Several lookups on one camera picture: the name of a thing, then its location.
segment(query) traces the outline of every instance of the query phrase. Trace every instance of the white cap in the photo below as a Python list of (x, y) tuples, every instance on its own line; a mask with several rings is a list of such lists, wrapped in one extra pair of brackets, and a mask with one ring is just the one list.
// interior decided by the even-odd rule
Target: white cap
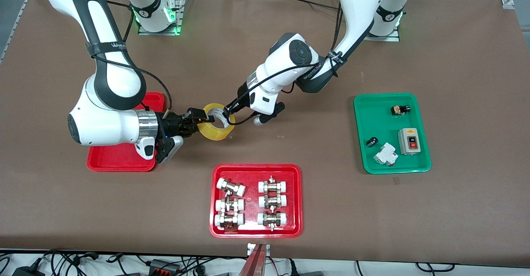
[(280, 213), (280, 225), (287, 224), (287, 216), (285, 213)]
[(280, 192), (285, 193), (286, 190), (287, 190), (287, 186), (285, 184), (285, 181), (283, 180), (280, 182)]
[(238, 199), (237, 200), (237, 210), (244, 210), (245, 209), (245, 200), (244, 199)]
[(287, 205), (287, 197), (284, 195), (281, 195), (280, 194), (280, 202), (281, 202), (281, 205), (282, 206), (286, 206)]
[(243, 213), (237, 214), (237, 225), (244, 225), (245, 224), (245, 218), (243, 216)]
[(215, 226), (221, 226), (221, 215), (219, 214), (215, 216)]
[(258, 204), (260, 208), (265, 208), (265, 197), (258, 197)]
[(223, 182), (225, 182), (225, 178), (219, 178), (219, 180), (217, 181), (217, 189), (221, 189)]
[(220, 211), (221, 210), (221, 200), (215, 201), (215, 210)]
[(242, 197), (245, 193), (245, 186), (239, 185), (239, 189), (237, 189), (237, 192), (235, 193), (238, 197)]

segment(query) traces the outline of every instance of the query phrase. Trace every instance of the velcro strap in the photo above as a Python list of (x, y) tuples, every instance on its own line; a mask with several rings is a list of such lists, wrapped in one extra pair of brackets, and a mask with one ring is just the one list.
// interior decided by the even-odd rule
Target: velcro strap
[(334, 51), (330, 51), (328, 53), (328, 58), (330, 58), (332, 61), (335, 61), (335, 63), (337, 63), (339, 67), (341, 67), (342, 65), (344, 65), (344, 63), (346, 63), (346, 59), (342, 58), (342, 52), (336, 53)]
[(114, 42), (102, 42), (96, 43), (87, 46), (87, 52), (89, 52), (90, 57), (93, 57), (95, 54), (106, 53), (106, 52), (123, 52), (127, 51), (127, 46), (123, 41), (114, 41)]

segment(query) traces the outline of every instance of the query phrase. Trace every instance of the brown table surface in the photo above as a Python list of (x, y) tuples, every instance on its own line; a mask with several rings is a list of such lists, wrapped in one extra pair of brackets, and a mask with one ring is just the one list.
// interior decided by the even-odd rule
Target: brown table surface
[[(335, 12), (299, 1), (188, 7), (182, 35), (127, 41), (180, 113), (230, 102), (284, 32), (320, 54), (333, 39)], [(129, 12), (112, 10), (123, 32)], [(242, 256), (268, 242), (274, 257), (530, 266), (530, 55), (515, 12), (500, 0), (410, 0), (406, 11), (401, 42), (363, 42), (320, 93), (280, 95), (286, 110), (265, 126), (221, 142), (195, 134), (153, 172), (94, 173), (66, 125), (94, 72), (84, 35), (47, 0), (29, 0), (0, 65), (1, 247)], [(367, 174), (352, 99), (401, 91), (419, 101), (432, 169)], [(301, 236), (212, 237), (219, 163), (299, 165)]]

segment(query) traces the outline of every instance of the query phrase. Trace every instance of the gray control box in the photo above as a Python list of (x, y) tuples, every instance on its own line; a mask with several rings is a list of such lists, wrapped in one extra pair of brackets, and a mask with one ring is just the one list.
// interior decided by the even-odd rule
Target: gray control box
[(418, 129), (403, 128), (398, 133), (401, 154), (414, 155), (422, 151), (418, 137)]

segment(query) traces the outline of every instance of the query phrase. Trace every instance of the black circular joint cap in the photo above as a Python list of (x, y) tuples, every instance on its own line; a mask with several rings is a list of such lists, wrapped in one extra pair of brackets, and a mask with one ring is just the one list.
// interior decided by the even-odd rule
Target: black circular joint cap
[(296, 65), (311, 64), (311, 51), (309, 46), (303, 41), (293, 40), (289, 44), (289, 56)]
[(68, 114), (68, 130), (70, 131), (70, 135), (75, 140), (75, 142), (81, 144), (81, 140), (79, 139), (79, 132), (77, 131), (77, 125), (75, 124), (74, 117), (72, 117), (71, 114)]

